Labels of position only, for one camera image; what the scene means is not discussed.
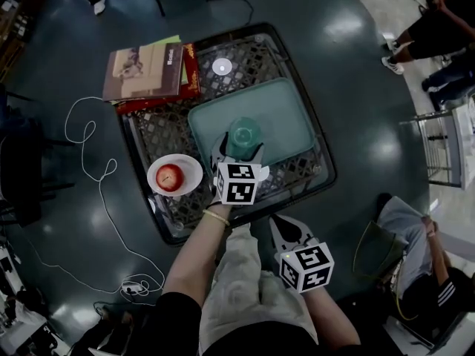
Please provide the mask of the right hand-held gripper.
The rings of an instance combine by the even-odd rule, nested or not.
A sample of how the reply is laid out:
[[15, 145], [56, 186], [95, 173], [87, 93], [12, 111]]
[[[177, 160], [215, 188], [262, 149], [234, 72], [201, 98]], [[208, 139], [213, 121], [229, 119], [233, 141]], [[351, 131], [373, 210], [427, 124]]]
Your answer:
[[300, 294], [326, 286], [335, 265], [327, 244], [305, 223], [285, 215], [271, 215], [269, 226], [281, 279]]

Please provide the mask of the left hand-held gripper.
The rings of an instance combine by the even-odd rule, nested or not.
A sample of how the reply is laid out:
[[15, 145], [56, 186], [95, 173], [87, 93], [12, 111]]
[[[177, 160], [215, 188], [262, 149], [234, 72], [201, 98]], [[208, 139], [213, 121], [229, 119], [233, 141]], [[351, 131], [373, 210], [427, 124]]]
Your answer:
[[229, 132], [220, 136], [210, 156], [212, 204], [252, 205], [261, 181], [264, 144], [254, 149], [248, 160], [237, 161], [226, 154]]

